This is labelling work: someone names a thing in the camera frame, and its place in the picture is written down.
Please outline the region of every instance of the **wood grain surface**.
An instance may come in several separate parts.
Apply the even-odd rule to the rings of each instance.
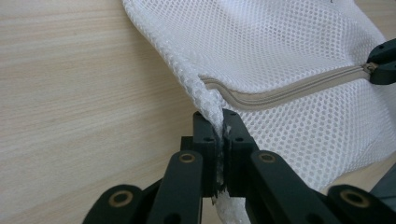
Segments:
[[[358,3],[396,37],[395,1]],[[195,111],[121,0],[1,1],[0,96],[4,224],[81,223],[110,187],[147,187]],[[346,182],[369,189],[395,161]],[[203,223],[219,223],[204,204]]]

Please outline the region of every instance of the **light wood tabletop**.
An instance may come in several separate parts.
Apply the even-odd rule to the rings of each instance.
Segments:
[[[394,0],[358,3],[396,37]],[[1,1],[0,223],[81,223],[107,189],[149,186],[194,111],[121,0]],[[338,181],[370,189],[395,161]]]

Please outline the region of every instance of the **beige zipper tape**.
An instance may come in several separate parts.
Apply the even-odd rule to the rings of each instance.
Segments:
[[[209,90],[218,90],[230,105],[240,109],[257,110],[282,105],[359,78],[369,79],[370,75],[363,71],[362,66],[349,66],[308,77],[273,91],[261,93],[243,93],[229,90],[214,78],[201,77],[201,80]]]

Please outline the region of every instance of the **wooden table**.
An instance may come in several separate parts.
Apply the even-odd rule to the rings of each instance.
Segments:
[[[359,4],[396,37],[395,1]],[[147,187],[195,111],[120,0],[3,0],[0,96],[4,224],[80,223],[110,187]],[[395,161],[365,168],[371,186]],[[369,189],[359,174],[346,181]],[[203,223],[219,223],[209,200]]]

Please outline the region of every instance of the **white mesh laundry bag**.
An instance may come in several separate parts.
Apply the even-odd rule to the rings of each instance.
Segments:
[[[218,133],[222,108],[238,112],[310,188],[395,151],[396,86],[361,67],[385,39],[352,0],[123,4]],[[243,206],[217,201],[226,223],[248,223]]]

